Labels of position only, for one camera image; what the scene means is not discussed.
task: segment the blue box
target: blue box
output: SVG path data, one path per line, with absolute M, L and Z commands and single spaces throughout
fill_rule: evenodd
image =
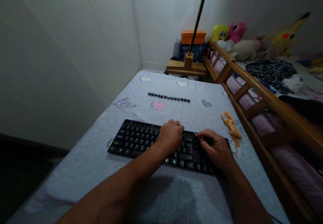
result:
M 192 53 L 193 55 L 193 62 L 194 63 L 202 63 L 203 62 L 203 55 L 205 51 L 206 43 L 204 44 L 193 44 Z M 185 53 L 188 52 L 189 44 L 179 44 L 179 61 L 184 61 Z

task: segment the bed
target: bed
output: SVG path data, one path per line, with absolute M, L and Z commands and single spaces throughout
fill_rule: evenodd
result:
M 222 48 L 213 42 L 208 45 L 213 50 L 203 62 L 215 83 L 224 87 L 288 217 L 295 223 L 323 221 L 323 177 L 289 145 L 298 139 L 322 159 L 322 134 Z M 274 113 L 264 111 L 268 108 Z
M 148 96 L 184 97 L 190 103 Z M 26 206 L 30 212 L 72 205 L 131 159 L 107 153 L 124 119 L 161 125 L 176 119 L 189 131 L 210 128 L 232 141 L 220 113 L 229 111 L 244 138 L 234 157 L 264 207 L 282 223 L 289 220 L 222 85 L 138 72 Z M 227 182 L 214 176 L 161 166 L 127 217 L 141 223 L 233 223 Z

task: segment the black pole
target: black pole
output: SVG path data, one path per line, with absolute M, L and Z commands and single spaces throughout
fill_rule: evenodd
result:
M 201 14 L 202 14 L 203 5 L 204 5 L 204 0 L 201 0 L 198 17 L 196 18 L 196 22 L 195 22 L 194 33 L 193 33 L 193 36 L 192 36 L 191 44 L 189 45 L 188 52 L 192 52 L 193 43 L 194 43 L 194 40 L 195 40 L 196 31 L 198 30 L 198 25 L 199 25 L 200 17 L 201 17 Z

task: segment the pink heart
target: pink heart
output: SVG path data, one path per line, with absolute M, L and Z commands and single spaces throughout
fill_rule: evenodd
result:
M 162 108 L 164 108 L 165 107 L 165 103 L 164 102 L 161 102 L 161 101 L 159 101 L 159 102 L 154 102 L 153 104 L 152 104 L 152 106 L 153 106 L 153 108 L 155 108 L 156 110 L 161 110 Z

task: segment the wooden railing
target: wooden railing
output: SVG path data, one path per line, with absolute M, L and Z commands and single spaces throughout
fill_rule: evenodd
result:
M 221 84 L 225 89 L 290 220 L 295 223 L 298 223 L 300 220 L 308 223 L 316 222 L 316 220 L 318 220 L 317 216 L 268 149 L 293 142 L 297 139 L 303 144 L 306 144 L 323 159 L 323 136 L 314 125 L 308 122 L 303 116 L 299 115 L 288 104 L 278 99 L 277 96 L 270 92 L 255 77 L 237 65 L 235 59 L 222 48 L 211 41 L 208 42 L 208 45 L 213 48 L 212 57 L 214 56 L 215 51 L 218 52 L 218 55 L 214 63 L 211 64 L 208 59 L 208 56 L 210 55 L 209 52 L 208 56 L 204 56 L 203 62 L 214 79 L 214 82 Z M 216 72 L 214 66 L 220 55 L 226 60 L 226 64 L 219 74 Z M 226 84 L 226 81 L 233 72 L 237 72 L 246 82 L 235 94 L 230 91 Z M 262 100 L 245 111 L 238 103 L 238 100 L 247 93 L 250 88 L 253 88 L 260 95 Z M 287 126 L 268 135 L 259 136 L 250 119 L 268 107 L 274 111 Z

